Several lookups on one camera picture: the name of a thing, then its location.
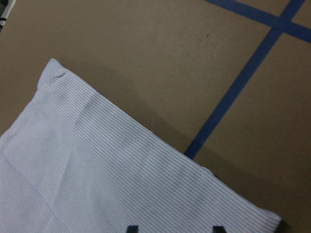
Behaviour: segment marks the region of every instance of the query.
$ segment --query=striped cloth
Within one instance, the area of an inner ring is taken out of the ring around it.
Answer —
[[[272,233],[279,221],[54,59],[0,138],[0,233]]]

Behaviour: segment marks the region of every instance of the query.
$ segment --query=white cloth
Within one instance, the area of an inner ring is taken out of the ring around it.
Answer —
[[[1,233],[272,233],[279,221],[54,59],[0,138]]]

